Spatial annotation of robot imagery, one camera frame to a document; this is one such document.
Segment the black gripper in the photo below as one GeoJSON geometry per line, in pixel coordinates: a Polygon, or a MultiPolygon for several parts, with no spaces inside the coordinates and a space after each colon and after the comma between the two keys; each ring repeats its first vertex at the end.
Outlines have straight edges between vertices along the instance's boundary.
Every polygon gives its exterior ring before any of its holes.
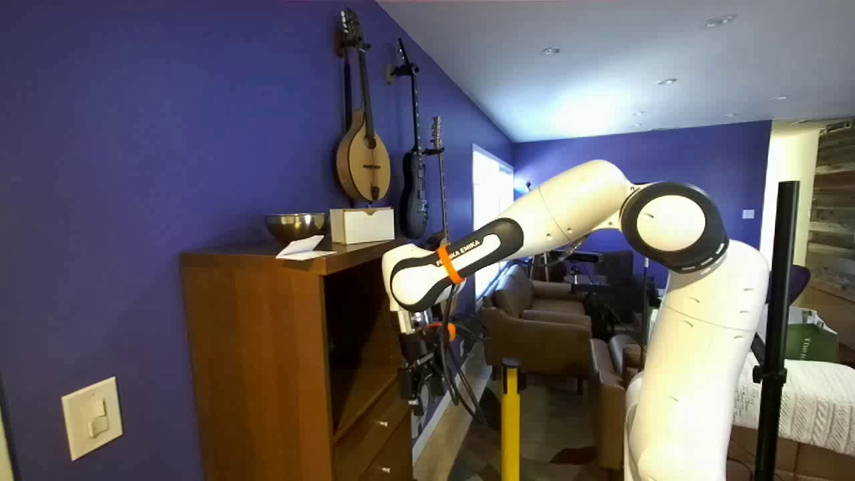
{"type": "Polygon", "coordinates": [[[409,410],[421,418],[428,410],[425,397],[444,391],[437,349],[421,334],[399,334],[397,342],[403,353],[399,397],[409,410]]]}

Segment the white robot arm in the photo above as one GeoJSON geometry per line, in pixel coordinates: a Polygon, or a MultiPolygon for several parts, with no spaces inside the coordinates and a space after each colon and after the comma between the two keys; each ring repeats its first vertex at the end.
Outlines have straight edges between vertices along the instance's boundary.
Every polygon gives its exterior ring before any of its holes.
{"type": "Polygon", "coordinates": [[[767,311],[768,263],[733,242],[693,186],[629,183],[609,162],[570,167],[468,239],[382,254],[397,329],[497,263],[613,231],[668,270],[644,366],[624,402],[624,481],[727,481],[733,394],[767,311]]]}

